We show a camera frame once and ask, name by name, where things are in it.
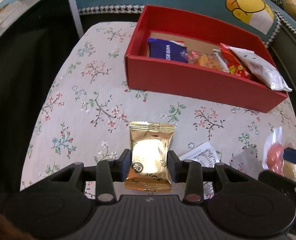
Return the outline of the white printed snack pouch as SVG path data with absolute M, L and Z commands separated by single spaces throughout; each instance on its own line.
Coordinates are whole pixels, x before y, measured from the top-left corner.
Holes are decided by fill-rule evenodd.
M 204 142 L 200 146 L 192 149 L 188 153 L 179 157 L 181 161 L 193 160 L 200 163 L 203 167 L 213 168 L 220 162 L 217 152 L 209 142 Z M 204 199 L 209 199 L 214 195 L 212 182 L 203 183 Z

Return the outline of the round cake clear wrapper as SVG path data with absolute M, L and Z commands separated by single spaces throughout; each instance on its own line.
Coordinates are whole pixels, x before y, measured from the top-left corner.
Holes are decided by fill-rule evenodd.
M 296 182 L 296 164 L 289 161 L 284 161 L 283 174 L 286 178 Z

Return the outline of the pink sausage balls packet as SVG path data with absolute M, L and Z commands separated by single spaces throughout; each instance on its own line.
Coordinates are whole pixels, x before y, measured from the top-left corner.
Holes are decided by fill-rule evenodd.
M 275 127 L 271 131 L 272 133 L 267 137 L 264 143 L 262 167 L 264 170 L 269 170 L 284 176 L 284 150 L 286 148 L 296 150 L 296 145 L 290 136 L 283 139 L 282 126 Z

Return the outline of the gold foil snack packet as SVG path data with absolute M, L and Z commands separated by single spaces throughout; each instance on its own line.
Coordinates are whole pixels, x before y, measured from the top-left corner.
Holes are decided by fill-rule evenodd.
M 129 123 L 132 162 L 124 187 L 130 190 L 170 193 L 168 151 L 175 125 L 147 121 Z

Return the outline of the orange pastry clear wrapper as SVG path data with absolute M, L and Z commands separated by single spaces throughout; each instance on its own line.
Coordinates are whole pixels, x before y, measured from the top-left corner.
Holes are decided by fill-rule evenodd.
M 187 63 L 222 71 L 214 54 L 200 53 L 195 50 L 183 50 L 180 52 L 180 55 L 187 61 Z

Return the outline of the red Trolli gummy bag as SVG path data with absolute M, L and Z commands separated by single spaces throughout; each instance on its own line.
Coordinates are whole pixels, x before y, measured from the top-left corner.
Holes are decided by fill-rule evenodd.
M 228 45 L 221 43 L 220 51 L 223 58 L 226 60 L 230 74 L 243 77 L 248 80 L 251 79 L 251 74 L 248 72 L 243 63 L 241 63 L 240 59 L 231 51 Z

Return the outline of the white green snack pouch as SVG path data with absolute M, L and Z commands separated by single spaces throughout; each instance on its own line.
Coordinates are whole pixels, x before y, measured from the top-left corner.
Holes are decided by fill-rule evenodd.
M 271 90 L 292 92 L 279 71 L 254 51 L 229 46 L 229 49 L 247 66 L 251 73 Z

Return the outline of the blue wafer biscuit pack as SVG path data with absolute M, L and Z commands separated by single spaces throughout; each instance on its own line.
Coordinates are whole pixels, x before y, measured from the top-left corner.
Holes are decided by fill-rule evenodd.
M 151 37 L 147 39 L 147 43 L 149 45 L 150 57 L 187 63 L 187 61 L 180 55 L 181 51 L 187 50 L 186 46 L 181 47 L 170 42 L 170 40 L 162 40 Z

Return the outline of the Kapron wafer packet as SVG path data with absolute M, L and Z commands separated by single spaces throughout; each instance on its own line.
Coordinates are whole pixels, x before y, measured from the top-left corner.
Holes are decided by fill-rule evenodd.
M 227 61 L 226 59 L 223 57 L 221 51 L 219 49 L 213 49 L 213 54 L 216 57 L 219 65 L 220 65 L 220 69 L 225 72 L 225 73 L 229 73 L 229 69 L 228 69 L 228 65 L 227 65 Z

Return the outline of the red white snack packet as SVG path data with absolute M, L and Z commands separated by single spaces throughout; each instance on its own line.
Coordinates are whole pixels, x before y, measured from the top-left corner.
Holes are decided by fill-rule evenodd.
M 174 41 L 174 40 L 170 40 L 170 42 L 178 45 L 178 46 L 181 46 L 181 47 L 184 47 L 185 46 L 185 43 L 183 41 Z

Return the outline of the red cardboard box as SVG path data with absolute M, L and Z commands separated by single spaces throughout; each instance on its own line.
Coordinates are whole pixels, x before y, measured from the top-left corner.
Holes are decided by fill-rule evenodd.
M 175 61 L 151 57 L 148 39 L 182 41 L 202 58 L 180 54 Z M 132 89 L 168 93 L 269 112 L 287 99 L 287 92 L 270 89 L 256 77 L 245 78 L 208 66 L 206 56 L 220 44 L 272 58 L 257 35 L 229 23 L 189 11 L 146 5 L 125 53 L 125 73 Z

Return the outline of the black side table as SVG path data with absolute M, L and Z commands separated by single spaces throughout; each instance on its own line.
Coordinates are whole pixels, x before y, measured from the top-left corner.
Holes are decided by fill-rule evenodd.
M 17 192 L 34 125 L 81 36 L 75 0 L 18 0 L 0 18 L 0 194 Z

